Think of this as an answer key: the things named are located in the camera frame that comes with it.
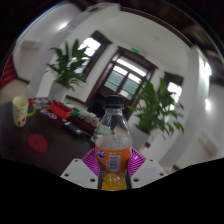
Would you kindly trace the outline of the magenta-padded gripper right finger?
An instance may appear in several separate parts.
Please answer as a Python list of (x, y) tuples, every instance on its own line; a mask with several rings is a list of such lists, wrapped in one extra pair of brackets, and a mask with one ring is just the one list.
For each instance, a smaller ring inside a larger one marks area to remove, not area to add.
[(127, 171), (132, 189), (143, 187), (166, 176), (155, 159), (147, 159), (136, 149), (131, 150)]

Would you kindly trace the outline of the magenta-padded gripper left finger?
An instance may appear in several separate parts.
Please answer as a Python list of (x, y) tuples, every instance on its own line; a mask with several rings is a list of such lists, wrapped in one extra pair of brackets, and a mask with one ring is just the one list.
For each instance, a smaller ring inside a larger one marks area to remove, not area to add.
[(97, 189), (99, 175), (96, 150), (91, 149), (81, 159), (73, 159), (61, 174), (61, 178), (84, 188)]

